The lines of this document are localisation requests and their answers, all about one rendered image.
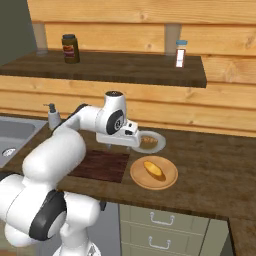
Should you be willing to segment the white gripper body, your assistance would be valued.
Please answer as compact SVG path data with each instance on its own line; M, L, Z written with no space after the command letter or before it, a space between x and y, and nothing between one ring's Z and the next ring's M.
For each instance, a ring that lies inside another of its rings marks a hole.
M138 147L140 145L139 132L132 132L129 130L122 130L113 135L105 135L101 133L96 134L96 140L99 143L120 145L127 147Z

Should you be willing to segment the dark wooden shelf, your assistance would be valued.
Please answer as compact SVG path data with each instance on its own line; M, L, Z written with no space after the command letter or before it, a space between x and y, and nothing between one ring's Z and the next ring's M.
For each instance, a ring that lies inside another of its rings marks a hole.
M0 67L0 75L205 88L200 56L186 56L183 68L166 55L82 52L80 62L67 64L61 51L35 53Z

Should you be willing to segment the dark jam jar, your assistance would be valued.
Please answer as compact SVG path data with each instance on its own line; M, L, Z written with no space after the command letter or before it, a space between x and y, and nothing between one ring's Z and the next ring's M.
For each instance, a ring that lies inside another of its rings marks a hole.
M75 64L80 62L78 41L74 34L64 34L62 36L62 48L66 63Z

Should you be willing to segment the white bottle with blue cap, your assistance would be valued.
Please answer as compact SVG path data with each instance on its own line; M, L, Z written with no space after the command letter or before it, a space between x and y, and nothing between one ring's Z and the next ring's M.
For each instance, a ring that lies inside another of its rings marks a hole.
M185 55L186 55L186 46L187 40L177 40L176 41L176 64L177 68L184 67Z

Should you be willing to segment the yellow baguette pastry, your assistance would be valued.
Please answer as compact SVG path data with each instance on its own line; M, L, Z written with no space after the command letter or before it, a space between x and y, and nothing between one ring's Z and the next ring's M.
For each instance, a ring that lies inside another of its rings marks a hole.
M166 177L165 174L163 173L162 169L158 167L156 164L150 161L145 161L143 163L144 168L148 172L150 176L152 176L154 179L158 181L165 181Z

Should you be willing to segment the grey metal sink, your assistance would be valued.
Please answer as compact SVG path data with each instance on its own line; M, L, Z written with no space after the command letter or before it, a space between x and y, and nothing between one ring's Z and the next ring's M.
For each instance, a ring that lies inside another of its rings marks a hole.
M3 168L45 124L44 120L0 116L0 168Z

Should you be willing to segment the dark wooden cutting board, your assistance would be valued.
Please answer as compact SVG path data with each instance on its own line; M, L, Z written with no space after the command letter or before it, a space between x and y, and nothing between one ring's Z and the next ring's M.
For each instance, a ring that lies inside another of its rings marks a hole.
M90 150L70 176L120 183L122 181L128 154Z

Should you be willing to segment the beige drawer front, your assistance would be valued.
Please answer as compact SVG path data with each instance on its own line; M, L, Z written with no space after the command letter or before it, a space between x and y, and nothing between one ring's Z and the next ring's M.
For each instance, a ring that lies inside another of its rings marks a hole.
M132 224L138 224L146 227L160 228L175 232L204 235L209 222L208 218L192 215L160 211L149 208L135 207L130 205L119 205L120 218ZM153 211L158 219L164 219L169 215L175 216L172 226L157 225L150 221L149 213Z
M122 242L151 250L188 256L199 256L203 243L204 235L181 233L160 228L146 227L138 224L132 224L126 221L122 221L120 226ZM160 242L170 240L170 248L168 250L159 250L150 247L148 245L149 236L152 236L155 240Z
M138 256L135 248L129 244L122 243L122 256Z

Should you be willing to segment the grey soap dispenser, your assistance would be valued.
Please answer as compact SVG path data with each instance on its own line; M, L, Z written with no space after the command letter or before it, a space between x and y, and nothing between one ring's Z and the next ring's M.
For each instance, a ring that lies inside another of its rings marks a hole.
M53 131L60 123L60 113L56 110L54 103L48 104L48 124L51 131Z

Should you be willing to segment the grey shelf bracket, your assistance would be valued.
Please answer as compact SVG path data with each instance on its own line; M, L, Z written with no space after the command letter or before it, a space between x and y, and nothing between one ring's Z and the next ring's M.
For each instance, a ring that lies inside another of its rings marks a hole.
M176 41L180 39L181 25L166 24L164 31L164 53L174 55L176 53Z
M33 31L36 40L37 54L45 55L48 53L45 25L43 23L33 23Z

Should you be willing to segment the round wooden plate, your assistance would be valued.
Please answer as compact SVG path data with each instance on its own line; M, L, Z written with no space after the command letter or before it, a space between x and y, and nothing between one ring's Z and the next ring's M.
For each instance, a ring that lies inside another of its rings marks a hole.
M178 170L166 158L145 156L131 165L130 176L137 185L145 189L163 190L177 181Z

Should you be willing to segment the brown croissant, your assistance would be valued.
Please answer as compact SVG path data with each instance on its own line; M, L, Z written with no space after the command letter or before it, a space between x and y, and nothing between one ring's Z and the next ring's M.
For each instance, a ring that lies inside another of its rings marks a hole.
M157 146L158 140L152 136L142 136L140 147L142 149L153 149Z

